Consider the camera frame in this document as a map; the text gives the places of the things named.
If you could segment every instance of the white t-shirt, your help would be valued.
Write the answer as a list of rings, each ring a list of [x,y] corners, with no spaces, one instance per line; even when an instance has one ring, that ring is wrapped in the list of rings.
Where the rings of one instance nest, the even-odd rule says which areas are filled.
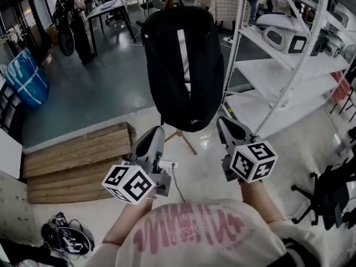
[[[282,239],[294,239],[328,266],[323,238],[288,221],[267,225],[249,205],[221,200],[160,206],[135,225],[121,247],[97,246],[86,267],[267,267],[286,254]]]

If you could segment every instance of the black table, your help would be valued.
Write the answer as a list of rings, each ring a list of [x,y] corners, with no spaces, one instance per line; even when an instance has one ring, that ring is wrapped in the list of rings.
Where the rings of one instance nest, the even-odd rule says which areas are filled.
[[[96,51],[96,44],[95,44],[92,20],[96,17],[99,17],[101,31],[102,31],[102,33],[104,33],[104,27],[102,24],[101,16],[104,14],[109,14],[109,13],[116,12],[116,11],[121,12],[121,16],[122,16],[123,20],[125,21],[126,27],[127,27],[128,31],[130,32],[130,35],[131,35],[133,41],[136,42],[134,33],[132,32],[132,29],[131,29],[130,18],[128,17],[128,14],[127,14],[127,11],[125,8],[125,2],[123,0],[117,0],[113,6],[111,6],[110,8],[106,8],[106,9],[101,9],[101,6],[98,6],[93,11],[91,11],[91,13],[87,16],[87,19],[89,21],[90,35],[91,35],[91,40],[93,43],[95,55],[98,55],[98,53]]]

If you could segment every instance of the white tile floor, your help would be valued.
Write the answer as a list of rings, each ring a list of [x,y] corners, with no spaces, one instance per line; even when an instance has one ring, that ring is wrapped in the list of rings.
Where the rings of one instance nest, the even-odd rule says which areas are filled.
[[[331,118],[342,137],[347,129],[352,127],[338,112]],[[155,108],[149,108],[139,113],[126,116],[115,121],[126,119],[136,130],[145,132],[152,126],[158,125],[160,117]],[[166,136],[173,133],[174,128],[164,125]],[[178,137],[165,145],[163,159],[177,161],[175,170],[177,184],[186,200],[204,201],[206,199],[241,199],[239,185],[235,182],[227,183],[221,168],[221,159],[226,152],[220,143],[216,118],[205,130],[197,133],[187,133],[187,138],[196,145],[197,156],[190,155],[191,151],[184,141]],[[265,186],[285,216],[299,216],[308,204],[300,194],[292,192],[290,186],[294,183],[306,189],[312,189],[313,182],[309,174],[313,171],[321,173],[327,165],[338,159],[335,153],[339,145],[339,137],[335,126],[331,123],[324,108],[320,108],[298,123],[286,128],[282,132],[268,138],[275,151],[279,154],[278,163],[273,174],[265,180]],[[350,185],[351,196],[356,195],[354,185]],[[180,196],[175,185],[171,186],[169,198],[160,198],[155,206],[167,202],[179,202]],[[356,205],[353,201],[348,208]],[[38,230],[48,218],[60,211],[67,219],[78,219],[89,229],[96,244],[100,243],[105,233],[119,216],[124,204],[116,199],[68,205],[34,205],[34,215]],[[307,216],[302,226],[313,228],[323,233],[328,242],[330,266],[339,266],[349,254],[345,250],[353,244],[353,234],[344,227],[326,232],[323,221],[319,226],[310,226],[311,217]],[[73,261],[75,266],[82,266],[85,258]]]

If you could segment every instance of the red cloth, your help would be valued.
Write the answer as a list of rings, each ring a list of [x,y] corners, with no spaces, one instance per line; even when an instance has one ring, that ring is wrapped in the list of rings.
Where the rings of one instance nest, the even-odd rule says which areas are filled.
[[[333,72],[333,73],[331,73],[331,75],[339,83],[340,79],[342,78],[342,71]],[[350,83],[346,79],[343,79],[342,82],[340,83],[339,87],[333,93],[332,97],[333,97],[335,103],[338,103],[339,101],[345,99],[345,97],[347,96],[347,93],[350,91],[350,89],[351,89]]]

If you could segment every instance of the white cube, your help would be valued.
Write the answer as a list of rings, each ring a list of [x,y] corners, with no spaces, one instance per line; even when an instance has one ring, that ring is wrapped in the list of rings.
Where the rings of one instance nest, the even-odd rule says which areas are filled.
[[[156,186],[139,165],[113,165],[102,185],[115,198],[134,205]]]
[[[268,177],[277,159],[278,155],[268,141],[241,145],[235,148],[230,168],[250,183]]]

